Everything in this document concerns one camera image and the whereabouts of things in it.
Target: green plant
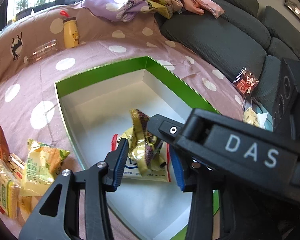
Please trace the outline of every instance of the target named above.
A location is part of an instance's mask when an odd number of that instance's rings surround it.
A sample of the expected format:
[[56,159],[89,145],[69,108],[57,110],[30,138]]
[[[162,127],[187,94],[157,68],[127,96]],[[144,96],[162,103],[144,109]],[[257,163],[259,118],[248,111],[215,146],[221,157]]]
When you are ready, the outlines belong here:
[[46,2],[47,2],[46,0],[37,0],[37,1],[35,2],[35,6],[44,4],[44,3],[46,3]]
[[25,10],[29,7],[29,0],[19,0],[17,2],[16,10]]

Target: camera lens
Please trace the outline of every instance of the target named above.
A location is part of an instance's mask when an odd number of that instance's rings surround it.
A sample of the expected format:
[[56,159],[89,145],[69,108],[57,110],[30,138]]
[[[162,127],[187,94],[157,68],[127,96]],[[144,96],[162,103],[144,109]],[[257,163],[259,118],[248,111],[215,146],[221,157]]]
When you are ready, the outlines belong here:
[[272,122],[273,122],[273,127],[276,127],[277,126],[277,112],[274,112]]
[[284,95],[288,99],[290,97],[290,80],[287,76],[284,77]]
[[284,111],[284,103],[283,103],[283,96],[280,95],[279,96],[279,105],[278,105],[278,114],[279,114],[279,117],[281,118],[282,115],[283,115],[283,111]]

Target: sofa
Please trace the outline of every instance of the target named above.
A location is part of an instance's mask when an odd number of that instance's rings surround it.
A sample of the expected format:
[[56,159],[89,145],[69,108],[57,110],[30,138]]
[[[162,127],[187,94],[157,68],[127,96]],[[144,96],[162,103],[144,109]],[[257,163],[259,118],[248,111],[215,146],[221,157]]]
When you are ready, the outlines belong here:
[[209,12],[174,14],[158,21],[162,35],[193,50],[230,81],[249,68],[259,78],[252,96],[272,113],[281,59],[300,61],[300,32],[271,6],[257,19],[257,0],[212,1],[225,11],[218,19]]

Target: deer print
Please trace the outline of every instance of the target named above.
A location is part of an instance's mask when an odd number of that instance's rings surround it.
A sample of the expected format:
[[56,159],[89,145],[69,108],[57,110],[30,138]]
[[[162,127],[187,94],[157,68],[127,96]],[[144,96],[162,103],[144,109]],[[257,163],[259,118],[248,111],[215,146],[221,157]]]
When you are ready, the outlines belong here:
[[18,42],[17,44],[15,44],[14,42],[14,38],[12,38],[12,44],[11,44],[11,50],[12,50],[12,55],[13,55],[13,60],[17,61],[18,58],[20,58],[20,52],[22,49],[22,32],[21,32],[21,37],[19,37],[19,35],[17,35],[18,37]]

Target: pile of snacks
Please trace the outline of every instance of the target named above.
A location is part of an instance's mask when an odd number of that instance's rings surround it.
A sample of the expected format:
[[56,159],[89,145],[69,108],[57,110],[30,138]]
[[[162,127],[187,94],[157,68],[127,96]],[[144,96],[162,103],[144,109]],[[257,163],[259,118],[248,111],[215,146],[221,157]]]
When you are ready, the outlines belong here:
[[26,220],[58,175],[62,161],[69,151],[28,140],[28,158],[24,163],[10,153],[0,126],[0,212],[16,219],[18,208]]
[[258,83],[258,78],[248,68],[243,68],[235,78],[233,85],[241,96],[246,98],[252,93]]
[[133,127],[121,136],[115,134],[111,150],[115,150],[121,138],[129,142],[129,153],[124,178],[170,182],[169,145],[146,130],[149,116],[138,109],[130,110]]

